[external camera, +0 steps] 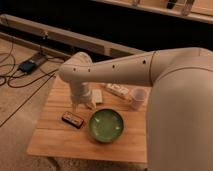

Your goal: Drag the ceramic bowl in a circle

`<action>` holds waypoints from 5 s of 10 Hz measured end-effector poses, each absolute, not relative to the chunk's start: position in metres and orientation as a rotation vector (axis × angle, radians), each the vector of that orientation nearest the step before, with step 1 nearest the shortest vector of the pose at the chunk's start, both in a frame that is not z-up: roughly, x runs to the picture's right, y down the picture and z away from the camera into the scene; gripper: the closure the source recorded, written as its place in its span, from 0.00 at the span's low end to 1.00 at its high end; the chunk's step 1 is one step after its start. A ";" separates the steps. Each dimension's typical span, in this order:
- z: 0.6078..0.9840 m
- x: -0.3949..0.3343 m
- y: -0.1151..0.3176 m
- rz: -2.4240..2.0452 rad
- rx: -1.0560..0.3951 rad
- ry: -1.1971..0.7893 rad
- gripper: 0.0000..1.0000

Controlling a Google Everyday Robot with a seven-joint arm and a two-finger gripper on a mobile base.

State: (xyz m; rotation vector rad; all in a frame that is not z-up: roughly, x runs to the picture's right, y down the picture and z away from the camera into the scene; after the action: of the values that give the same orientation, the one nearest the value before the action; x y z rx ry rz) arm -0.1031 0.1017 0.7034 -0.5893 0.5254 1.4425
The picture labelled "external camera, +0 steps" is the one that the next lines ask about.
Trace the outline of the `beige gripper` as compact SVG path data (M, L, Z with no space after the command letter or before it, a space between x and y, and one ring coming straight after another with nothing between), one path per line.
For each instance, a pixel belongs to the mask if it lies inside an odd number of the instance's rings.
M76 113L78 104L87 103L86 106L94 110L96 109L95 102L91 101L91 89L88 83L72 83L70 84L72 112Z

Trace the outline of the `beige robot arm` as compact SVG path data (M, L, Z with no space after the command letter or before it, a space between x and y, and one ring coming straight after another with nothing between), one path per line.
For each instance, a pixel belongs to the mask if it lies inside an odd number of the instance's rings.
M96 63L78 52L59 76L77 104L89 101L91 82L149 86L148 171L213 171L213 50L157 50Z

